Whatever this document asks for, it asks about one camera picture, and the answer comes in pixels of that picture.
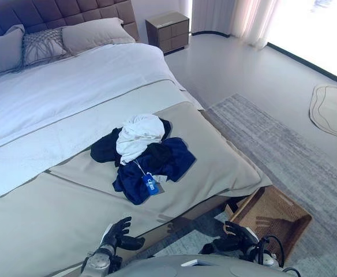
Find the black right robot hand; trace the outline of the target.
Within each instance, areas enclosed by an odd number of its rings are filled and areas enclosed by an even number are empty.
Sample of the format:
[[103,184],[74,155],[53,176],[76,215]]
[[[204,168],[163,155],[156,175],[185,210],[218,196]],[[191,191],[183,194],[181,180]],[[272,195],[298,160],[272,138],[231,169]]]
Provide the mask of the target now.
[[200,254],[228,254],[239,251],[247,254],[259,243],[257,235],[248,227],[242,227],[230,221],[226,221],[224,227],[227,231],[226,235],[205,244]]

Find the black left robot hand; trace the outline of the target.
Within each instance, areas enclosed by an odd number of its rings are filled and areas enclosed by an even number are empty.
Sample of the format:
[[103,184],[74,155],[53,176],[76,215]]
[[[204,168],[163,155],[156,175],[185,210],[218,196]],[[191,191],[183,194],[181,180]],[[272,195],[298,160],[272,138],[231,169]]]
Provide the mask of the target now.
[[144,246],[145,238],[128,236],[132,217],[128,216],[114,223],[102,238],[100,247],[111,246],[114,250],[139,250]]

